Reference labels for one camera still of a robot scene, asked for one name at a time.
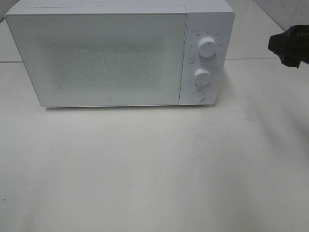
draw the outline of black object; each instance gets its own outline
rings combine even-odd
[[[285,66],[299,68],[301,61],[309,63],[309,25],[292,26],[282,34],[271,36],[268,49]]]

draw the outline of white wall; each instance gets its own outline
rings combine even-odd
[[[0,0],[0,22],[3,20],[5,13],[19,0]]]
[[[284,30],[296,24],[309,24],[309,0],[255,0]]]

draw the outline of white knob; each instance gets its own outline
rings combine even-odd
[[[194,72],[193,78],[197,86],[205,86],[211,81],[211,74],[206,69],[198,69]]]
[[[217,52],[217,42],[212,37],[204,37],[198,43],[198,52],[202,57],[212,57]]]

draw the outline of round button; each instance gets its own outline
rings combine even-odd
[[[195,91],[191,94],[191,100],[194,102],[201,102],[205,99],[205,93],[203,91]]]
[[[197,86],[205,86],[211,81],[211,74],[207,69],[198,69],[194,72],[193,79]]]
[[[197,43],[198,52],[202,57],[212,57],[217,52],[217,42],[213,37],[207,36]]]

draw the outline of microwave door window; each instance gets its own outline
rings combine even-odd
[[[43,106],[179,102],[186,14],[8,20]]]

